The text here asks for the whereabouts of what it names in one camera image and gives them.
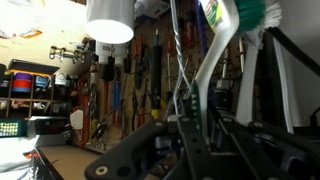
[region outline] tool wall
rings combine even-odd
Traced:
[[[188,76],[190,82],[192,81],[194,74],[196,73],[198,67],[201,65],[205,55],[203,54],[203,50],[201,47],[200,37],[199,37],[199,30],[197,28],[198,21],[196,20],[196,11],[195,11],[195,2],[193,0],[186,0],[186,1],[178,1],[178,18],[180,20],[184,20],[184,23],[180,24],[181,28],[181,41],[182,41],[182,54],[183,54],[183,64],[185,64],[185,72]],[[214,33],[207,26],[206,20],[203,18],[203,24],[205,25],[205,41],[207,41],[207,47],[210,47],[210,44],[214,38]],[[139,57],[130,57],[131,59],[131,73],[124,73],[123,68],[121,69],[121,91],[125,90],[124,92],[124,105],[125,105],[125,119],[126,119],[126,132],[128,135],[132,133],[132,116],[134,112],[134,104],[132,101],[133,92],[136,93],[136,99],[138,102],[138,108],[141,106],[141,99],[146,92],[151,93],[151,66],[152,66],[152,46],[154,45],[154,39],[156,30],[158,29],[159,32],[159,45],[162,47],[162,55],[161,55],[161,110],[160,110],[160,120],[162,120],[162,116],[166,110],[166,96],[168,91],[173,91],[177,76],[178,76],[178,63],[177,63],[177,56],[176,53],[171,53],[169,64],[170,64],[170,77],[168,76],[168,50],[175,52],[175,43],[174,42],[174,33],[172,27],[172,16],[171,12],[168,11],[166,14],[159,17],[159,19],[143,19],[137,22],[136,30],[135,30],[135,37],[134,40],[141,41],[145,46],[145,53],[143,58],[143,75],[141,76],[139,81],[141,81],[140,88],[137,88],[135,85],[135,72],[137,68],[136,61],[138,61]],[[240,64],[240,53],[239,53],[239,39],[235,37],[229,44],[230,49],[230,56],[229,56],[229,66],[228,66],[228,73],[227,77],[233,80],[233,112],[237,105],[237,97],[239,92],[239,79],[241,76],[241,64]],[[221,78],[222,75],[222,66],[223,62],[226,59],[221,57],[221,63],[219,63],[213,72],[212,80],[215,81]],[[125,87],[123,87],[125,83],[125,78],[127,78],[127,82]],[[112,93],[113,88],[112,84],[110,84],[110,93]],[[141,112],[137,112],[136,116],[144,115],[145,122],[148,122],[152,119],[151,116],[151,100],[147,95],[146,98],[146,105],[145,105],[145,113],[141,114]],[[135,128],[137,128],[137,118],[135,118]],[[107,145],[107,148],[104,150],[109,150],[114,145],[121,142],[121,125],[115,126],[113,124],[109,124],[108,129],[104,136],[104,144]]]

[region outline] pegboard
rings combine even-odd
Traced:
[[[178,7],[178,16],[179,17],[185,17],[185,14],[188,10],[194,10],[194,1],[193,0],[184,0],[183,3],[182,1],[179,1],[177,7]],[[168,80],[169,78],[167,77],[167,42],[168,39],[171,38],[170,35],[172,36],[173,34],[170,33],[170,30],[172,30],[172,19],[171,19],[171,12],[167,12],[166,14],[162,15],[158,20],[148,20],[145,21],[144,23],[141,23],[137,26],[135,30],[135,37],[143,37],[144,39],[144,44],[147,45],[147,56],[150,58],[151,55],[151,49],[153,46],[153,40],[155,36],[156,29],[159,30],[159,42],[160,45],[162,46],[162,76],[161,76],[161,95],[162,98],[165,100],[166,98],[166,92],[168,91]],[[212,40],[214,38],[214,33],[210,29],[209,26],[206,26],[206,37],[207,37],[207,46],[210,47]],[[232,60],[232,67],[228,69],[228,77],[230,78],[236,78],[239,76],[241,73],[241,65],[240,65],[240,59],[239,59],[239,40],[237,37],[234,37],[230,43],[230,59]],[[198,38],[198,33],[196,33],[196,46],[192,49],[189,49],[187,47],[182,48],[182,54],[183,54],[183,63],[185,64],[187,59],[188,61],[188,66],[186,68],[186,75],[188,76],[190,82],[192,81],[193,74],[195,70],[197,69],[198,63],[201,64],[203,61],[204,57],[201,53],[201,47],[199,43],[199,38]],[[133,114],[133,104],[132,104],[132,93],[134,88],[134,72],[135,72],[135,59],[132,59],[131,62],[131,73],[130,74],[124,74],[123,72],[121,73],[121,90],[123,91],[124,89],[124,99],[125,99],[125,116],[126,116],[126,129],[127,129],[127,134],[130,135],[131,133],[131,126],[132,126],[132,114]],[[171,90],[174,90],[175,83],[176,83],[176,77],[178,76],[178,63],[176,57],[170,57],[170,65],[171,65]],[[136,95],[137,95],[137,100],[138,104],[140,107],[140,101],[141,98],[144,94],[144,87],[145,83],[147,82],[147,91],[150,91],[150,86],[151,86],[151,74],[150,74],[151,68],[150,66],[147,67],[144,76],[142,78],[142,85],[140,89],[135,89]],[[218,64],[216,66],[216,69],[213,72],[212,79],[213,80],[218,80],[221,78],[222,74],[222,64]],[[124,81],[127,76],[127,83],[124,87]],[[110,82],[110,100],[109,102],[112,102],[112,82]],[[234,88],[233,88],[233,93],[234,93],[234,102],[233,102],[233,109],[237,106],[237,97],[239,93],[240,87],[237,86],[239,85],[238,83],[235,83]],[[150,98],[147,97],[146,99],[146,108],[145,108],[146,114],[145,114],[145,120],[146,122],[151,120],[151,101]],[[165,113],[165,109],[161,109],[161,116],[163,116]],[[106,134],[104,136],[104,142],[107,144],[107,149],[112,148],[115,144],[121,142],[121,130],[120,127],[113,127],[111,124],[106,131]]]

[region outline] green crate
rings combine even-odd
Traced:
[[[22,137],[27,135],[25,120],[0,120],[0,138]]]

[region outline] white brush handle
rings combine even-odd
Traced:
[[[207,56],[203,60],[200,69],[195,77],[194,83],[199,89],[199,99],[201,107],[201,122],[202,133],[205,140],[208,142],[208,121],[207,121],[207,108],[208,108],[208,87],[214,68],[216,67],[221,54],[231,40],[235,31],[217,32],[210,46]]]
[[[249,44],[246,53],[246,60],[244,63],[244,71],[241,81],[236,115],[238,122],[244,126],[248,126],[248,124],[253,120],[253,89],[258,50],[258,47]]]

